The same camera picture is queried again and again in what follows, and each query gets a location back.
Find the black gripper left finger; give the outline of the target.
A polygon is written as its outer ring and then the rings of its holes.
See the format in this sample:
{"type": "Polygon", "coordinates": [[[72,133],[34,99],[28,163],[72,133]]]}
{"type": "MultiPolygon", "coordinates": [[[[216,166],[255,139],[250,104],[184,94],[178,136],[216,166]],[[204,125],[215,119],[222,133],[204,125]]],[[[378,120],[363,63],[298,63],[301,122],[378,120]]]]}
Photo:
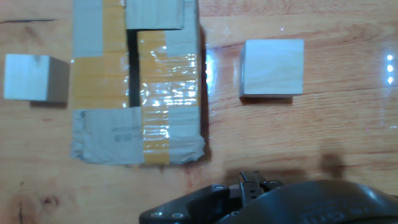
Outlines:
{"type": "Polygon", "coordinates": [[[241,186],[213,184],[139,215],[139,224],[211,224],[243,207],[241,186]]]}

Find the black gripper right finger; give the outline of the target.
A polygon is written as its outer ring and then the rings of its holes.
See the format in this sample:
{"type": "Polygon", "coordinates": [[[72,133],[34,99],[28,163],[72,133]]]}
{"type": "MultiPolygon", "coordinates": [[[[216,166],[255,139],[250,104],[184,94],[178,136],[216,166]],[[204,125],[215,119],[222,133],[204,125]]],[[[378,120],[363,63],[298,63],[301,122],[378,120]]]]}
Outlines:
{"type": "Polygon", "coordinates": [[[264,193],[284,186],[284,184],[278,180],[266,180],[259,171],[254,171],[253,175],[259,186],[259,190],[256,192],[252,190],[252,199],[256,199],[264,193]]]}

